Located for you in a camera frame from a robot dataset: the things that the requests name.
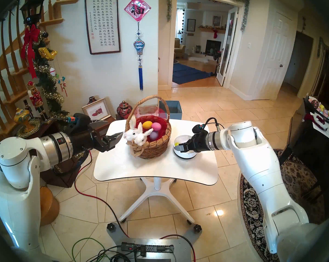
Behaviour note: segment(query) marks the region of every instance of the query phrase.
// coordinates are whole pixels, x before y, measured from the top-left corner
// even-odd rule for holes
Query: blue tassel
[[[139,65],[139,86],[140,86],[140,90],[143,90],[143,67],[141,65]]]

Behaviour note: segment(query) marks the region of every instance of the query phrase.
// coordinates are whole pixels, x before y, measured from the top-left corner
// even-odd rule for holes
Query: yellow ball
[[[151,129],[152,122],[151,121],[146,121],[143,123],[143,128],[146,130]]]

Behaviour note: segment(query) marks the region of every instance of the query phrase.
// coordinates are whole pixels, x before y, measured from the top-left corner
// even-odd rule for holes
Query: white bunny
[[[138,131],[139,133],[136,135],[136,138],[134,139],[134,143],[136,143],[139,146],[142,146],[146,142],[146,136],[150,135],[150,133],[154,129],[149,129],[143,133],[143,124],[140,122],[138,125]]]
[[[136,117],[135,115],[132,115],[131,117],[131,120],[129,121],[129,127],[130,129],[127,130],[125,133],[124,133],[124,138],[127,140],[127,141],[133,141],[137,134],[139,133],[142,133],[142,131],[140,132],[138,129],[136,129]]]

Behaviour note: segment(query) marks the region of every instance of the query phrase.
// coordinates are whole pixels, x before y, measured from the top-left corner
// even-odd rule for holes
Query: picture frame
[[[85,115],[88,115],[91,120],[105,120],[111,116],[105,98],[83,106],[82,111]]]
[[[106,0],[85,0],[87,38],[92,55],[121,52],[118,0],[107,1],[108,4]]]
[[[220,27],[220,25],[221,25],[221,16],[213,16],[212,25]]]
[[[189,32],[195,32],[196,20],[188,19],[186,22],[186,30]]]

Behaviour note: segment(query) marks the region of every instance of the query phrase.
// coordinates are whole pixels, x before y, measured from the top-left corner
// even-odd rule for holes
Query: lantern
[[[41,19],[41,12],[44,0],[27,0],[20,8],[23,14],[24,24],[31,27],[32,24],[36,26]]]

